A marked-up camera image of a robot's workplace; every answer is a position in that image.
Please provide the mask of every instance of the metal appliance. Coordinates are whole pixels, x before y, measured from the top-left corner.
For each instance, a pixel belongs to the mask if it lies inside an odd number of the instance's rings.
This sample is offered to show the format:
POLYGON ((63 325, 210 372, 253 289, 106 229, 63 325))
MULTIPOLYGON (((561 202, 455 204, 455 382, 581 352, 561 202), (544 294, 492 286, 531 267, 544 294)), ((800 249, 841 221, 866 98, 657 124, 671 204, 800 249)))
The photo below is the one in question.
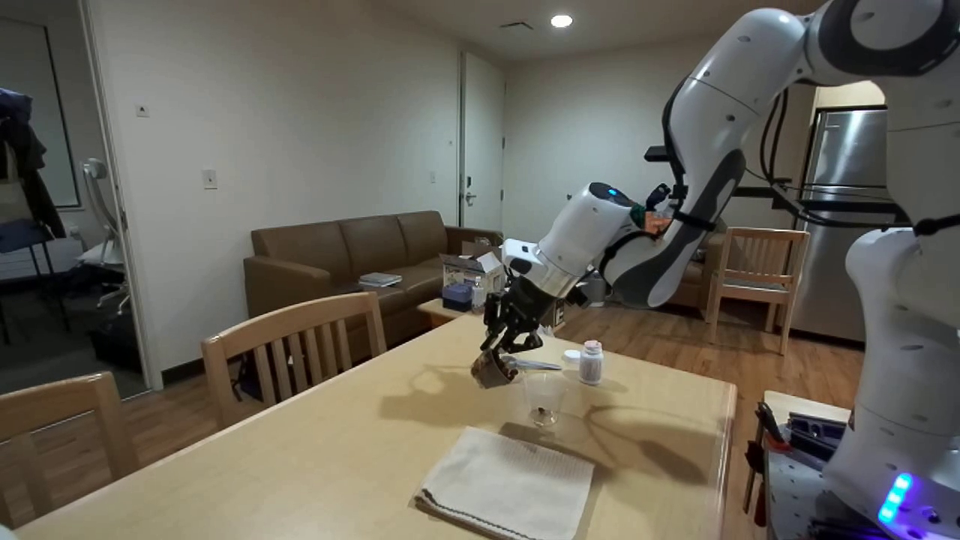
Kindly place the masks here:
POLYGON ((902 221, 885 189, 885 124, 885 108, 819 108, 812 116, 800 204, 806 212, 864 229, 800 226, 809 240, 794 331, 864 343, 846 249, 869 229, 902 221))

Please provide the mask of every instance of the floor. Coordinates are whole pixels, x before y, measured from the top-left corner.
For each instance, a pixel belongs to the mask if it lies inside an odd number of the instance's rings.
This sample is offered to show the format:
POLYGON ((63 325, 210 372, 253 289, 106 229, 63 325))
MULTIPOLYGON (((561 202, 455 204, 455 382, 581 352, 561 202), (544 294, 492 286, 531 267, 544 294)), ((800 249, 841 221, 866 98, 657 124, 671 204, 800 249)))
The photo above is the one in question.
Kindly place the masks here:
MULTIPOLYGON (((738 427, 733 439, 728 485, 724 537, 751 540, 764 537, 740 514, 744 498, 744 441, 753 433, 753 406, 762 391, 782 391, 819 402, 851 406, 860 372, 860 352, 809 339, 792 339, 786 356, 777 353, 777 337, 762 332, 762 311, 735 310, 721 325, 721 343, 704 343, 704 325, 679 311, 637 311, 637 310, 574 310, 561 328, 565 339, 600 339, 610 352, 646 356, 664 367, 700 372, 738 385, 738 427)), ((142 461, 156 461, 214 433, 214 411, 204 378, 169 387, 161 393, 142 393, 122 402, 127 427, 132 433, 142 461)), ((106 482, 106 469, 91 450, 92 427, 65 423, 39 436, 36 450, 49 458, 53 498, 59 503, 106 482)), ((13 478, 0 469, 0 495, 24 502, 13 478)))
POLYGON ((107 364, 112 356, 92 349, 92 332, 103 337, 114 311, 114 302, 100 305, 100 298, 100 289, 65 280, 53 289, 36 280, 0 283, 10 331, 10 343, 0 332, 0 393, 103 370, 114 372, 121 397, 144 393, 138 361, 107 364))

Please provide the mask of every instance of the white cloth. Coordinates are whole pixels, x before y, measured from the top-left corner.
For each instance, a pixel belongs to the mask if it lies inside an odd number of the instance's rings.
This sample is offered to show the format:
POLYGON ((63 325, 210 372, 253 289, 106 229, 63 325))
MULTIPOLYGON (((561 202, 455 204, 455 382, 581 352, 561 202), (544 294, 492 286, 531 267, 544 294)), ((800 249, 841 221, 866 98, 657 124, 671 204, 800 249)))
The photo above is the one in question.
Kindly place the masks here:
POLYGON ((575 537, 594 466, 549 447, 465 430, 418 492, 425 514, 492 537, 575 537))

